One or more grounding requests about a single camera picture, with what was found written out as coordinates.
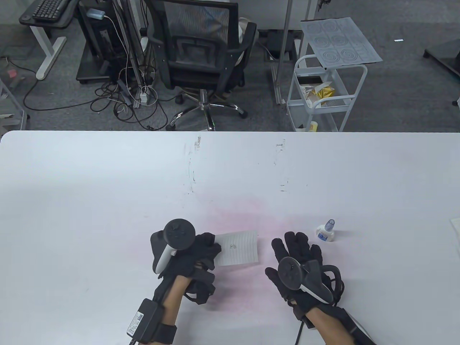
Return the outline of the person's left hand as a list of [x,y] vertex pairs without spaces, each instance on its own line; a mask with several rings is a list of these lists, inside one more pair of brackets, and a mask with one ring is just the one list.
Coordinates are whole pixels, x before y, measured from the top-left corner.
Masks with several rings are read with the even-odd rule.
[[165,300],[177,276],[191,279],[186,286],[184,296],[197,304],[205,304],[215,292],[214,260],[221,252],[221,246],[215,243],[215,236],[205,232],[195,237],[194,243],[171,257],[164,271],[159,275],[162,282],[155,290],[153,300],[157,303]]

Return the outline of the person's right hand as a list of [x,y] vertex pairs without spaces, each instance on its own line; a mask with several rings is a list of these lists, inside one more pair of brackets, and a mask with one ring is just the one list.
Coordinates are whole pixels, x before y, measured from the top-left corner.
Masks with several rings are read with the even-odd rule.
[[[323,263],[322,252],[318,245],[310,245],[308,237],[303,232],[294,233],[286,232],[284,240],[275,238],[271,242],[277,261],[285,257],[296,259],[299,263],[306,263],[310,260],[317,260],[318,263]],[[266,276],[276,286],[281,297],[293,308],[295,316],[305,321],[309,326],[315,327],[317,314],[320,312],[317,309],[321,303],[315,297],[302,290],[290,290],[280,280],[278,271],[268,267],[265,269]]]

